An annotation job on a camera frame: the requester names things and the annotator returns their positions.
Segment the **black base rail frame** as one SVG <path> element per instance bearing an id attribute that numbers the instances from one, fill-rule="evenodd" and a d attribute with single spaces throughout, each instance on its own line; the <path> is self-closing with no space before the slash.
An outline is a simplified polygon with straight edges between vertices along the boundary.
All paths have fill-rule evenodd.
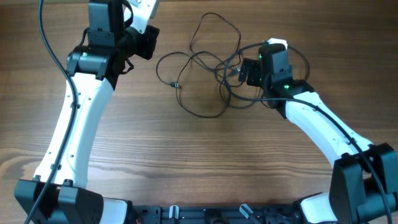
<path id="1" fill-rule="evenodd" d="M 230 207 L 135 206 L 127 216 L 131 224 L 280 224 L 303 223 L 298 208 L 291 204 Z"/>

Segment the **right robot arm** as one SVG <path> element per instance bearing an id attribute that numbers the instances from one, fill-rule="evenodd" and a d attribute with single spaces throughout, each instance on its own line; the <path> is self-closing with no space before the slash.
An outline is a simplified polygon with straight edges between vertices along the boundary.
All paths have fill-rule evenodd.
<path id="1" fill-rule="evenodd" d="M 330 189 L 299 200 L 301 223 L 367 223 L 397 211 L 397 153 L 375 145 L 345 124 L 305 80 L 293 78 L 285 40 L 261 44 L 258 58 L 244 58 L 241 83 L 259 87 L 259 101 L 299 127 L 332 166 Z"/>

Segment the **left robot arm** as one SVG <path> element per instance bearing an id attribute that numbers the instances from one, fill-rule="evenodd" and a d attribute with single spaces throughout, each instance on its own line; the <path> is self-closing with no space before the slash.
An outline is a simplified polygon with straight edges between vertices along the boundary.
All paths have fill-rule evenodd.
<path id="1" fill-rule="evenodd" d="M 32 180 L 18 180 L 14 196 L 27 223 L 140 223 L 129 200 L 86 188 L 88 163 L 103 111 L 130 58 L 149 60 L 159 30 L 149 25 L 157 1 L 90 1 L 89 26 L 61 71 L 67 81 L 62 110 Z"/>

